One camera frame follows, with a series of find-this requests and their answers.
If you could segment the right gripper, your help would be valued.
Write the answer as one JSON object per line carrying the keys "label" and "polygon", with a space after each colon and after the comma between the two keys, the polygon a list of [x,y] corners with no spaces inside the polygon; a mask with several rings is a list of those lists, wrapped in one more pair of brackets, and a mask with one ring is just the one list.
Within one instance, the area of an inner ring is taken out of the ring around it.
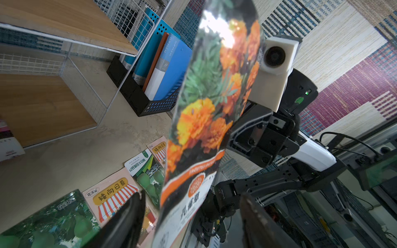
{"label": "right gripper", "polygon": [[228,132],[227,149],[259,167],[267,167],[277,156],[287,157],[299,150],[299,116],[275,113],[251,103]]}

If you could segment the purple flower seed packet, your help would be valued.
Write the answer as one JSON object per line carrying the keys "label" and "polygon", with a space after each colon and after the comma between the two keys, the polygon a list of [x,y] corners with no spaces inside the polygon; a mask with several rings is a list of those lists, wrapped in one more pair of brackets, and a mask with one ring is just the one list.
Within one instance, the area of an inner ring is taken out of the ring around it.
{"label": "purple flower seed packet", "polygon": [[1,119],[0,161],[10,160],[25,154],[18,140],[14,137],[5,121]]}

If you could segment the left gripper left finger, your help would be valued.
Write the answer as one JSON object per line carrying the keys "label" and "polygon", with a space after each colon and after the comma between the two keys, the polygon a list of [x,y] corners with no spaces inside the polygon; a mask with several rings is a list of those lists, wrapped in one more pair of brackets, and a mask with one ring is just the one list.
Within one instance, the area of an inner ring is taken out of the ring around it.
{"label": "left gripper left finger", "polygon": [[145,215],[146,194],[133,194],[85,248],[135,248]]}

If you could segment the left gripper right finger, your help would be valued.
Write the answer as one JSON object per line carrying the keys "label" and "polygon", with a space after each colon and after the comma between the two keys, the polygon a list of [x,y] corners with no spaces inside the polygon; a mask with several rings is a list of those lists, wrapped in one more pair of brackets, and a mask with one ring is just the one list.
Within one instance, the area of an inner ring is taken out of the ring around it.
{"label": "left gripper right finger", "polygon": [[242,194],[239,206],[243,222],[244,248],[298,247],[251,195]]}

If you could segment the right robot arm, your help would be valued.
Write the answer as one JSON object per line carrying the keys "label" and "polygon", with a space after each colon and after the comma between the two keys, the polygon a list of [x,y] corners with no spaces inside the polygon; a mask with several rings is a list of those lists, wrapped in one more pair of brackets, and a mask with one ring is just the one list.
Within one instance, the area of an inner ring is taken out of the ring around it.
{"label": "right robot arm", "polygon": [[249,103],[232,127],[227,148],[261,168],[271,165],[277,156],[287,158],[287,164],[252,178],[226,180],[212,186],[192,222],[190,235],[197,244],[209,247],[213,239],[225,241],[228,226],[224,219],[240,208],[240,198],[245,193],[260,199],[287,190],[317,191],[321,184],[340,174],[343,163],[300,131],[299,115],[317,95],[315,84],[294,69],[277,112]]}

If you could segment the orange flower seed packet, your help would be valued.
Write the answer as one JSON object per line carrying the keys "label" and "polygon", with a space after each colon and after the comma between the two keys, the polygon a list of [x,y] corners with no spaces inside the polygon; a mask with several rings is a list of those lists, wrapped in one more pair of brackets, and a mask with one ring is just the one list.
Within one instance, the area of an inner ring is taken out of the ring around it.
{"label": "orange flower seed packet", "polygon": [[261,27],[252,1],[207,1],[167,142],[152,246],[169,248],[197,213],[259,70]]}

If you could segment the green seed bag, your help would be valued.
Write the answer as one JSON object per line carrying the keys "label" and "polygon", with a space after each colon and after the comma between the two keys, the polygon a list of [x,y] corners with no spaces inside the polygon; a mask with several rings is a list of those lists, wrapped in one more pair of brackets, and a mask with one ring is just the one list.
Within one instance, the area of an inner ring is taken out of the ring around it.
{"label": "green seed bag", "polygon": [[1,233],[2,248],[81,248],[99,231],[80,190],[74,190]]}
{"label": "green seed bag", "polygon": [[154,206],[160,208],[164,183],[164,168],[149,149],[146,149],[124,163],[133,179],[146,191]]}

